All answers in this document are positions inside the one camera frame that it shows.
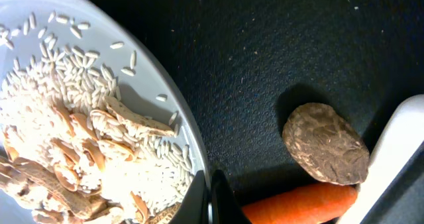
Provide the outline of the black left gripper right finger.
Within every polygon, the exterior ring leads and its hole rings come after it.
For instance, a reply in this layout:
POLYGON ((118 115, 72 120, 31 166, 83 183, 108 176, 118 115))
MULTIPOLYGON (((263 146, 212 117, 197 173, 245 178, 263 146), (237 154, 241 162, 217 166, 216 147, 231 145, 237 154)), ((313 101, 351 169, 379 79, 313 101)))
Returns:
POLYGON ((222 170, 216 170, 212 176, 211 205, 212 224, 250 224, 222 170))

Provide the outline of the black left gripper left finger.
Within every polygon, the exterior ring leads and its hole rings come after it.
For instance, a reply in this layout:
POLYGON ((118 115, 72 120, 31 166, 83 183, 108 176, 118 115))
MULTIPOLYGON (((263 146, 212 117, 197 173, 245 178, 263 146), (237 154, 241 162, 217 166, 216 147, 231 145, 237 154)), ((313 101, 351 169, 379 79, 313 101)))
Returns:
POLYGON ((200 170, 170 224, 208 224, 208 195, 204 171, 200 170))

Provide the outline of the orange carrot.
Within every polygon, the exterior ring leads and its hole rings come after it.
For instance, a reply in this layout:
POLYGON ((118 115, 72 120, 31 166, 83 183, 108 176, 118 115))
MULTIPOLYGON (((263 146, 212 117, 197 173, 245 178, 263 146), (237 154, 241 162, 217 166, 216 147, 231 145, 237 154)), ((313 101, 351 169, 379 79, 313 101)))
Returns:
POLYGON ((355 203, 351 186, 316 183, 242 207, 251 223, 318 224, 340 217, 355 203))

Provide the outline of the brown walnut shell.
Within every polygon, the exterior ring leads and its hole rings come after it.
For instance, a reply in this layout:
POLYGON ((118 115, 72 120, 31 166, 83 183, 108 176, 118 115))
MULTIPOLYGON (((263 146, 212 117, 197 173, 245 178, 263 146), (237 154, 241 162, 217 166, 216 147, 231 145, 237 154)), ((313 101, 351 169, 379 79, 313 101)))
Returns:
POLYGON ((295 108, 282 138, 292 158, 320 182, 355 185, 368 176, 368 148, 330 105, 306 103, 295 108))

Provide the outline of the white plastic fork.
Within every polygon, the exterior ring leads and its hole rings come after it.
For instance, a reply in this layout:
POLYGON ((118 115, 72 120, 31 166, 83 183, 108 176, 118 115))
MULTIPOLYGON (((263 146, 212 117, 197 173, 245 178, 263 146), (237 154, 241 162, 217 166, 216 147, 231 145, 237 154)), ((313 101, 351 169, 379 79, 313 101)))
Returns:
POLYGON ((361 223, 407 161, 423 143, 423 95, 403 101, 385 126, 370 155, 366 181, 358 197, 337 224, 361 223))

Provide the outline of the grey round plate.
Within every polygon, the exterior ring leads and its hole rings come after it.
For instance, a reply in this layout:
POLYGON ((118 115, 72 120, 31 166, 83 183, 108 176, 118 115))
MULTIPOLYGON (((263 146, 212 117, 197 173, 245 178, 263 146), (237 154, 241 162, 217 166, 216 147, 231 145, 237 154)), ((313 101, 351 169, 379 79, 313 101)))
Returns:
POLYGON ((173 79, 142 42, 89 0, 1 0, 2 28, 22 30, 31 15, 34 29, 9 35, 12 49, 1 44, 2 80, 13 71, 15 60, 25 70, 31 58, 40 59, 38 33, 43 28, 55 35, 56 48, 79 46, 99 52, 94 66, 106 65, 117 77, 122 101, 129 109, 163 123, 178 114, 178 136, 170 140, 189 145, 193 172, 204 171, 209 191, 210 174, 197 123, 173 79))

